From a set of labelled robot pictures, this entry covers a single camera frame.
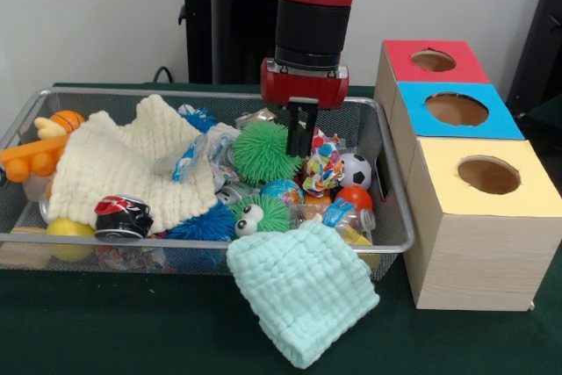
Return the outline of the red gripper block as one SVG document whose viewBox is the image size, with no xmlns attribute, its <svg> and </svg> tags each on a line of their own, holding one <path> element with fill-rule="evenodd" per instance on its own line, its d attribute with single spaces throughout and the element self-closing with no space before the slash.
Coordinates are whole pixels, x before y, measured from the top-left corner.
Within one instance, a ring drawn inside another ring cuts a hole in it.
<svg viewBox="0 0 562 375">
<path fill-rule="evenodd" d="M 342 106 L 349 88 L 349 68 L 339 65 L 330 70 L 304 70 L 265 58 L 260 68 L 263 100 L 271 105 L 286 106 L 289 112 L 287 155 L 310 155 L 317 107 L 334 110 Z M 299 105 L 306 114 L 306 125 L 300 139 Z"/>
</svg>

